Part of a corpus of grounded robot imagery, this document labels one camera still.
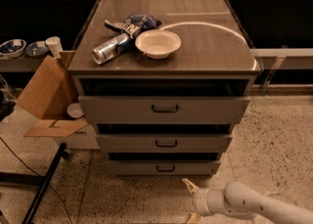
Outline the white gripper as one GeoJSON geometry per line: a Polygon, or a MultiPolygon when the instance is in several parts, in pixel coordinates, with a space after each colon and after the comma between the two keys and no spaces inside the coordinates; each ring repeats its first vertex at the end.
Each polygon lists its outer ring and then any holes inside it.
{"type": "Polygon", "coordinates": [[[193,194],[193,209],[196,212],[188,213],[186,224],[198,224],[201,216],[224,214],[227,211],[228,204],[223,190],[199,189],[188,178],[183,178],[182,182],[187,186],[188,191],[193,194]]]}

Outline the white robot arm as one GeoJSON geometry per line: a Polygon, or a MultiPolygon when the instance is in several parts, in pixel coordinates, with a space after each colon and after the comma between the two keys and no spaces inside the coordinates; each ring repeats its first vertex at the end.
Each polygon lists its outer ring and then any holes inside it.
{"type": "Polygon", "coordinates": [[[274,224],[313,224],[312,211],[261,195],[241,182],[210,190],[198,187],[187,178],[182,181],[192,195],[187,224],[198,224],[202,217],[215,214],[242,220],[261,215],[274,224]]]}

